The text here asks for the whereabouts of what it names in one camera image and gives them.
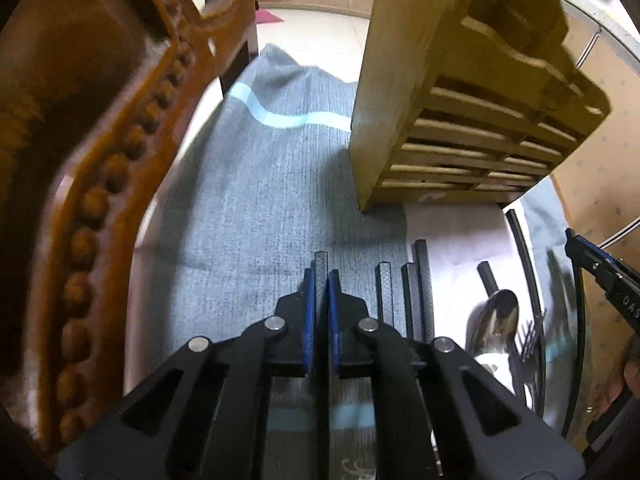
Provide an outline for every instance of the metal pin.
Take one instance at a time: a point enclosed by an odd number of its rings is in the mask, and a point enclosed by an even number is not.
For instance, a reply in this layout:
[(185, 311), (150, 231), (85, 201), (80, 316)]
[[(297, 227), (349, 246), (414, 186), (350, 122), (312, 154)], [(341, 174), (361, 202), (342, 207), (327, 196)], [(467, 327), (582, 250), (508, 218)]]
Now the metal pin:
[(209, 348), (209, 340), (203, 336), (194, 337), (190, 339), (188, 346), (192, 352), (203, 352)]
[(267, 327), (267, 330), (273, 330), (274, 332), (282, 330), (286, 324), (287, 322), (280, 316), (271, 316), (264, 320), (264, 325)]
[(358, 322), (358, 328), (363, 332), (375, 332), (378, 329), (378, 320), (372, 317), (363, 317)]
[(433, 345), (436, 347), (436, 350), (442, 352), (443, 354), (448, 354), (456, 347), (456, 344), (453, 342), (453, 340), (449, 339), (448, 337), (437, 337), (433, 342)]

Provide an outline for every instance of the floor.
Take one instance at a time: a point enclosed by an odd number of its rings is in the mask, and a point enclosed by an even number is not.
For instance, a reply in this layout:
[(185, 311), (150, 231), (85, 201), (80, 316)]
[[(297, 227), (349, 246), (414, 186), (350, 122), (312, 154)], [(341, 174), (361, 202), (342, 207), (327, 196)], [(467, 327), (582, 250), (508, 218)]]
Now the floor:
[(300, 65), (317, 66), (350, 83), (360, 77), (369, 20), (311, 10), (269, 9), (281, 23), (258, 25), (258, 47), (273, 43)]

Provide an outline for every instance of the wooden crate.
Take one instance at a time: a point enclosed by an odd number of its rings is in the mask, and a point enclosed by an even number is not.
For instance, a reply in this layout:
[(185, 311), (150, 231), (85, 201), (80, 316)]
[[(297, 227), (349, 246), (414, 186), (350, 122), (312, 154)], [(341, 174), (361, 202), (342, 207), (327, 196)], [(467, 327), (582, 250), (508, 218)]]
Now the wooden crate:
[(375, 0), (349, 146), (360, 208), (509, 203), (549, 174), (610, 112), (566, 32), (558, 0)]

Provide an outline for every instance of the pink mat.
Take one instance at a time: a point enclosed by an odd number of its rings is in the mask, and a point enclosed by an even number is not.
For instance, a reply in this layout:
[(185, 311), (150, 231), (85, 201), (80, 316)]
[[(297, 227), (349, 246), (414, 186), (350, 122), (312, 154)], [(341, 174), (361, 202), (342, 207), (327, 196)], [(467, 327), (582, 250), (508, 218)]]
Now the pink mat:
[(279, 23), (282, 20), (278, 16), (274, 16), (267, 9), (258, 9), (255, 11), (255, 24), (260, 23)]

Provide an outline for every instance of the blue stripe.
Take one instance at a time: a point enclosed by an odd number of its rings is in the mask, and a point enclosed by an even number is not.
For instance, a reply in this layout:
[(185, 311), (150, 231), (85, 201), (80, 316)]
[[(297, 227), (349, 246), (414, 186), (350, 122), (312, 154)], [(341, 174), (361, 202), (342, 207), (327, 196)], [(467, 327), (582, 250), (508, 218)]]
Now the blue stripe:
[[(589, 345), (589, 341), (591, 339), (591, 327), (588, 326), (586, 330), (586, 344)], [(546, 345), (546, 362), (551, 363), (558, 359), (560, 356), (566, 354), (567, 352), (575, 351), (575, 341), (571, 338), (571, 336), (562, 336), (558, 340), (554, 341), (551, 344)]]
[(268, 111), (251, 90), (249, 85), (236, 83), (228, 94), (241, 100), (254, 119), (271, 128), (299, 128), (307, 124), (320, 124), (349, 133), (351, 131), (351, 118), (334, 112), (309, 112), (304, 115), (281, 115)]
[[(329, 409), (329, 430), (373, 428), (376, 417), (372, 402), (338, 404)], [(309, 433), (316, 430), (316, 416), (302, 408), (272, 408), (267, 417), (268, 431)]]

